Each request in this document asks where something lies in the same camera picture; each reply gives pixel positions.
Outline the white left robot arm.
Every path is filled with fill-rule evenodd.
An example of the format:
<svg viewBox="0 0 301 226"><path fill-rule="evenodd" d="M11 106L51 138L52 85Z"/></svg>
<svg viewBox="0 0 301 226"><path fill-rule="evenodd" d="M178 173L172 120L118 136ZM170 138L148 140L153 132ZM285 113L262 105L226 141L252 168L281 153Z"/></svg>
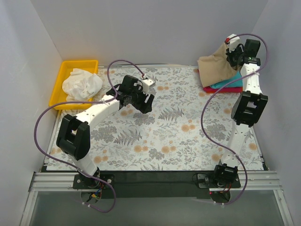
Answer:
<svg viewBox="0 0 301 226"><path fill-rule="evenodd" d="M107 117L131 105L143 114L152 111L155 81L126 75L122 82L108 90L100 103L76 114L66 114L61 121L56 146L79 170L80 181L88 188L100 186L101 172L90 153L94 133Z"/></svg>

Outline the beige t shirt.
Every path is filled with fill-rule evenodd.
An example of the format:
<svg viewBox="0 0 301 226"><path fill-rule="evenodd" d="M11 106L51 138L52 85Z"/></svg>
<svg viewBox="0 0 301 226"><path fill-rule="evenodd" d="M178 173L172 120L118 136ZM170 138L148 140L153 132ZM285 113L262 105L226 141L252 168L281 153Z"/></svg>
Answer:
<svg viewBox="0 0 301 226"><path fill-rule="evenodd" d="M198 61L198 71L203 87L234 77L237 70L227 61L226 44L223 43L212 55L201 56Z"/></svg>

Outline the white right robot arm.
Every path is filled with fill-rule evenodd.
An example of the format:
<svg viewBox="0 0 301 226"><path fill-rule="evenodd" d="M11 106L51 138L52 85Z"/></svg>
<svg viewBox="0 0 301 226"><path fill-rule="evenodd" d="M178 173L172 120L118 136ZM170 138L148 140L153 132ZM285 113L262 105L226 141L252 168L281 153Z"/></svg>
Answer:
<svg viewBox="0 0 301 226"><path fill-rule="evenodd" d="M257 53L261 45L260 41L247 39L245 44L242 44L239 37L228 37L225 43L227 61L232 67L240 70L243 91L231 112L233 124L227 147L234 153L226 151L215 166L213 183L218 187L230 188L238 182L237 156L242 151L251 127L259 121L268 97L263 94L259 82L261 61Z"/></svg>

